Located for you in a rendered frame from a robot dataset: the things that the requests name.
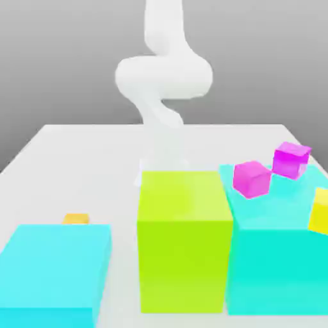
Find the small pink cube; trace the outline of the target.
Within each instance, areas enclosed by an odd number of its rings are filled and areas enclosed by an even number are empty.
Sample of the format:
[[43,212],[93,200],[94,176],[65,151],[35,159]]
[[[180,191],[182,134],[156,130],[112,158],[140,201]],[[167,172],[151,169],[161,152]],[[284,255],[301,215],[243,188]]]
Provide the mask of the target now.
[[272,171],[258,161],[248,161],[234,166],[233,188],[246,199],[266,195],[270,189]]

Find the small orange cube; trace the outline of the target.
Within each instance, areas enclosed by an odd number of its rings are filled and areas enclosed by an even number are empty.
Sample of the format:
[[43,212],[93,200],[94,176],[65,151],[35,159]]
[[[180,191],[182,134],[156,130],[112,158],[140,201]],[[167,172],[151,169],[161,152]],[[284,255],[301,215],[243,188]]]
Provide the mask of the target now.
[[89,224],[89,221],[87,213],[67,213],[62,224]]

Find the small magenta cube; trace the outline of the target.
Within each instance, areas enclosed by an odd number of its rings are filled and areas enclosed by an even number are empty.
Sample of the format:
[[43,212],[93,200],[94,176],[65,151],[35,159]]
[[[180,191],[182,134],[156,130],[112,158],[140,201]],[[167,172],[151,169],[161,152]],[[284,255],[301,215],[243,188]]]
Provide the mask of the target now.
[[274,152],[272,172],[297,180],[306,171],[311,147],[283,142]]

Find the small yellow cube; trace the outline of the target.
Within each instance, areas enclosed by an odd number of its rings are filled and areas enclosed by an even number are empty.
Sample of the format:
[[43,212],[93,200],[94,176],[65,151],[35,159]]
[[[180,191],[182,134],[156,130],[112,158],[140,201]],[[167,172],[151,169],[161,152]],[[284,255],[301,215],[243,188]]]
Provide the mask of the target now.
[[316,189],[308,229],[328,235],[328,189]]

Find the large lime green box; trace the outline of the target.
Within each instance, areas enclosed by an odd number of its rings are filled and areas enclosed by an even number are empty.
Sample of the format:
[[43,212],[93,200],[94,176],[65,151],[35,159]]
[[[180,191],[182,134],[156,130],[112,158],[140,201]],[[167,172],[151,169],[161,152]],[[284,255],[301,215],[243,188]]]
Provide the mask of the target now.
[[218,172],[143,172],[137,217],[141,311],[222,312],[232,231]]

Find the large turquoise box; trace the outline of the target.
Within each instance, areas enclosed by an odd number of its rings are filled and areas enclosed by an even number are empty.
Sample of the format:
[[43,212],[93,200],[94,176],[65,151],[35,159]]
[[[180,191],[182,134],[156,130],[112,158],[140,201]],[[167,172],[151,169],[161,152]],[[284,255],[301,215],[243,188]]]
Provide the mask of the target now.
[[298,180],[272,176],[268,194],[246,199],[232,186],[232,165],[219,173],[233,215],[228,313],[328,315],[328,236],[308,229],[328,177],[310,165]]

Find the large cyan box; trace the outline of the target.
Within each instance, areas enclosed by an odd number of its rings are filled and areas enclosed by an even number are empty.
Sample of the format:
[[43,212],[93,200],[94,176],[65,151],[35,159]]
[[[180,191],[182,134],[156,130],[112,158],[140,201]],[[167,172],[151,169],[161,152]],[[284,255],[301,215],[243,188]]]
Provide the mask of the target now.
[[111,250],[109,225],[19,225],[0,253],[0,328],[96,328]]

